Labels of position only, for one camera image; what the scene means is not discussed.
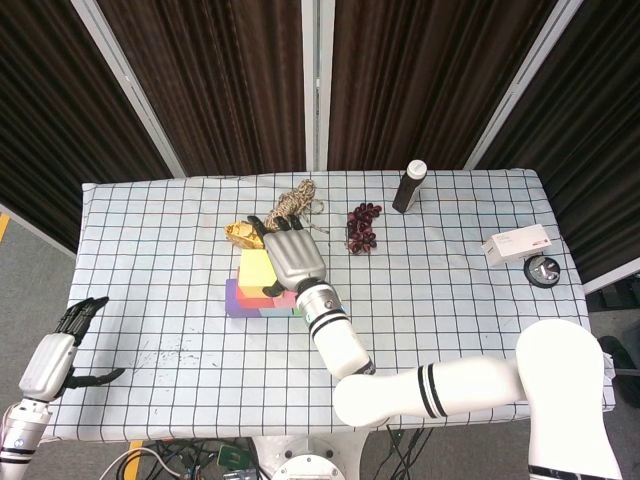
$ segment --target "white metal frame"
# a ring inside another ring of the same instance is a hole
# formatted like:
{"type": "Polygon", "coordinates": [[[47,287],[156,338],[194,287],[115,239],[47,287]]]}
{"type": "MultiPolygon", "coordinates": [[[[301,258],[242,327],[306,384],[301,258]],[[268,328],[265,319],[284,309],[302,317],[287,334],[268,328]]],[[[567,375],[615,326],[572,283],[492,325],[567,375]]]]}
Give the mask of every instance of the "white metal frame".
{"type": "Polygon", "coordinates": [[[71,0],[71,3],[138,114],[169,171],[174,177],[184,178],[186,175],[178,156],[97,2],[71,0]]]}
{"type": "Polygon", "coordinates": [[[542,27],[538,38],[536,38],[522,65],[520,65],[518,73],[516,73],[513,78],[498,108],[493,112],[493,116],[491,120],[489,120],[484,132],[482,132],[478,143],[476,143],[471,155],[469,155],[464,166],[465,170],[476,168],[478,163],[480,163],[480,160],[515,108],[518,100],[520,100],[520,97],[529,86],[529,83],[538,72],[538,69],[549,55],[549,52],[551,52],[551,49],[567,25],[569,25],[569,22],[571,22],[571,19],[581,4],[582,0],[558,0],[558,3],[556,3],[556,6],[542,27]]]}
{"type": "Polygon", "coordinates": [[[304,135],[307,171],[316,168],[316,1],[300,0],[302,16],[302,68],[304,81],[304,135]]]}
{"type": "Polygon", "coordinates": [[[327,169],[335,0],[300,0],[306,167],[327,169]]]}
{"type": "Polygon", "coordinates": [[[329,123],[331,121],[331,81],[333,75],[333,30],[335,0],[320,0],[318,87],[318,161],[317,170],[327,170],[329,162],[329,123]]]}
{"type": "Polygon", "coordinates": [[[9,221],[11,221],[11,220],[15,221],[17,224],[23,226],[24,228],[29,230],[31,233],[33,233],[36,237],[41,238],[42,240],[47,242],[49,245],[51,245],[55,249],[60,250],[62,253],[64,253],[65,255],[68,255],[69,257],[71,257],[73,259],[76,258],[76,254],[73,253],[71,250],[69,250],[67,247],[62,245],[60,242],[54,240],[49,235],[44,233],[42,230],[40,230],[39,228],[35,227],[34,225],[32,225],[31,223],[26,221],[24,218],[22,218],[20,215],[18,215],[16,212],[14,212],[13,210],[10,210],[9,208],[7,208],[4,205],[2,205],[1,203],[0,203],[0,213],[8,214],[9,215],[9,221]]]}
{"type": "Polygon", "coordinates": [[[582,286],[582,288],[584,289],[584,294],[588,295],[592,292],[595,292],[596,290],[600,290],[607,285],[616,283],[618,280],[630,277],[631,275],[638,272],[640,272],[640,257],[636,258],[635,260],[631,260],[624,265],[620,265],[618,268],[614,268],[610,272],[607,272],[604,275],[601,275],[598,278],[594,278],[590,282],[585,283],[582,286]]]}

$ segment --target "white box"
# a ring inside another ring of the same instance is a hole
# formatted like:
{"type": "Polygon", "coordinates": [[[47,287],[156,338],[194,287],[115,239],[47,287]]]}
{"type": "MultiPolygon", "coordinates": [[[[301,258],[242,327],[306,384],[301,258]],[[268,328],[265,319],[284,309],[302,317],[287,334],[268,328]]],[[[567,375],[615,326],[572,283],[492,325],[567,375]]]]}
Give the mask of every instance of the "white box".
{"type": "Polygon", "coordinates": [[[509,263],[540,253],[551,245],[551,240],[540,224],[518,228],[492,235],[482,245],[490,267],[500,263],[509,263]]]}

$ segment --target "round black object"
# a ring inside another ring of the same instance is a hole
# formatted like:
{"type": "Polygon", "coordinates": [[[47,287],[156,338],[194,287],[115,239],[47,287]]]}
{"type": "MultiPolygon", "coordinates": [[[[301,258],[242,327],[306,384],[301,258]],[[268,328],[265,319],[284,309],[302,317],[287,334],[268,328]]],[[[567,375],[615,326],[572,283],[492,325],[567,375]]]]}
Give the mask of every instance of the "round black object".
{"type": "Polygon", "coordinates": [[[553,258],[536,255],[524,262],[524,276],[539,288],[551,288],[560,280],[560,265],[553,258]]]}

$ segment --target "bottle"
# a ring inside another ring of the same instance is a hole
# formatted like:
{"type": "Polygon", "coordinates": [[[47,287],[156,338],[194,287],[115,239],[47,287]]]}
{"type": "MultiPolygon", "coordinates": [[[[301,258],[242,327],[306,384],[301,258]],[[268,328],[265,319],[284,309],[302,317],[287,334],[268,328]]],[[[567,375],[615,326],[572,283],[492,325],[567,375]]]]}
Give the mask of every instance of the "bottle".
{"type": "Polygon", "coordinates": [[[400,186],[393,199],[393,208],[400,213],[405,213],[416,201],[420,185],[427,175],[427,164],[422,160],[412,160],[407,166],[407,171],[400,180],[400,186]]]}

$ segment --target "gray floor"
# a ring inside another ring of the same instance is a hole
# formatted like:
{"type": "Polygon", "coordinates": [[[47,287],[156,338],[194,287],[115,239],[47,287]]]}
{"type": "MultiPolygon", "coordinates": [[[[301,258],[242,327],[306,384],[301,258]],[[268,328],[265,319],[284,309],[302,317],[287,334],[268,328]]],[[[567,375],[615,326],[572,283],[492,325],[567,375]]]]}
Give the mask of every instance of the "gray floor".
{"type": "MultiPolygon", "coordinates": [[[[20,398],[20,376],[37,343],[64,311],[72,274],[69,257],[10,222],[0,243],[1,411],[20,398]]],[[[591,319],[596,336],[619,336],[640,321],[640,311],[595,313],[591,319]]],[[[624,478],[640,479],[640,411],[619,402],[605,415],[605,423],[624,478]]],[[[528,441],[526,421],[440,428],[412,468],[412,478],[527,479],[528,441]]],[[[123,443],[46,444],[38,450],[26,478],[97,479],[126,448],[123,443]]],[[[385,433],[369,436],[362,457],[363,480],[373,478],[388,449],[385,433]]],[[[389,477],[397,463],[392,460],[378,478],[389,477]]]]}

